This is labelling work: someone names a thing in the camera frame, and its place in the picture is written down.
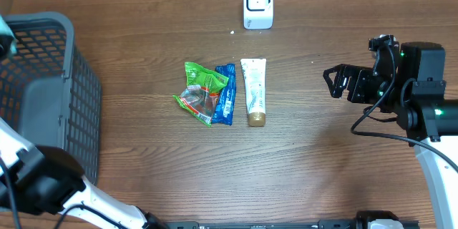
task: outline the blue snack wrapper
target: blue snack wrapper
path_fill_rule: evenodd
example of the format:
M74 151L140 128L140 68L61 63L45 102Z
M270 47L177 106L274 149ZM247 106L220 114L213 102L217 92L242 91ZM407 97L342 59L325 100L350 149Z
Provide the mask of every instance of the blue snack wrapper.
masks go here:
M228 85L221 90L220 99L216 105L215 114L213 114L212 123L223 123L232 125L232 117L234 113L235 92L235 64L226 64L215 68L217 73L220 73L227 78Z

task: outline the green plastic package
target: green plastic package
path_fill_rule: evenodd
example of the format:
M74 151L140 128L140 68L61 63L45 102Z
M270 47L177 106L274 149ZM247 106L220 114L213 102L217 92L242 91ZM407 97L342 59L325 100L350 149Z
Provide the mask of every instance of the green plastic package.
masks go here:
M180 106L208 127L220 97L220 90L228 84L228 78L193 62L185 63L186 89L173 95Z

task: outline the black cable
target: black cable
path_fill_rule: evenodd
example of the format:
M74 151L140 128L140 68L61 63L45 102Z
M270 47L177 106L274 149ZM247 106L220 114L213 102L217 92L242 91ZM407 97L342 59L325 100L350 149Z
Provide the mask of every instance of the black cable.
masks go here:
M0 167L3 170L3 174L5 175L6 186L8 187L8 196L9 196L9 206L11 207L11 211L13 213L14 224L16 225L16 229L21 229L21 222L19 221L19 213L17 211L16 206L16 197L14 197L14 188L13 182L9 177L8 167L6 166L3 159L0 157Z
M372 106L370 107L366 107L363 109L363 114L365 114L367 112L367 110L371 109ZM375 118L375 117L372 117L370 115L368 115L368 118L371 118L373 120L376 120L377 122L395 122L398 120L397 117L391 117L391 118L386 118L386 119L379 119L379 118Z
M404 95L406 93L407 86L409 86L410 82L415 82L415 81L416 81L415 78L410 78L410 79L406 80L404 85L402 85L401 96L400 96L400 100L399 100L401 102L401 107L404 107Z
M379 99L379 101L377 101L375 103L375 105L373 105L369 111L365 112L352 126L351 126L351 133L355 134L355 135L360 135L360 136L370 136L370 137L383 137L383 138L386 138L386 139L392 139L392 140L402 140L402 141L405 141L405 142L409 142L409 143L412 143L414 145L418 145L420 147L424 147L425 149L433 152L434 154L440 156L443 160L445 160L445 162L447 162L451 167L453 167L453 169L455 169L455 171L458 172L458 165L455 164L450 158L448 158L444 153L438 151L436 148L428 145L428 144L425 144L423 142L420 142L418 140L412 140L412 139L409 139L408 137L402 137L402 136L398 136L398 135L390 135L390 134L386 134L386 133L378 133L378 132L358 132L356 131L356 127L366 118L368 117L372 111L374 111L379 105L380 103L385 99L385 97L388 95L388 93L390 93L391 89L393 88L394 86L394 79L396 79L396 67L394 66L394 54L393 54L393 51L389 48L389 46L386 44L386 47L388 48L389 50L389 53L391 55L391 61L392 61L392 64L393 64L393 77L391 78L391 83L388 87L388 90L385 91L385 93L383 94L383 96L381 96L381 98Z
M72 207L70 207L67 210L65 210L65 212L61 215L61 217L57 221L56 226L54 226L54 229L58 229L60 227L60 225L62 224L62 222L64 222L64 219L67 216L67 214L70 212L70 210L73 210L75 208L85 209L85 210L87 210L87 211L89 211L89 212L91 212L91 213L93 213L95 215L98 215L101 219L103 219L103 220L107 221L108 223L118 227L119 229L128 229L125 226L123 226L123 225L121 225L119 223L116 223L115 221L109 219L106 215L104 215L101 212L95 210L94 208L88 207L88 206L83 205L83 204L73 205Z

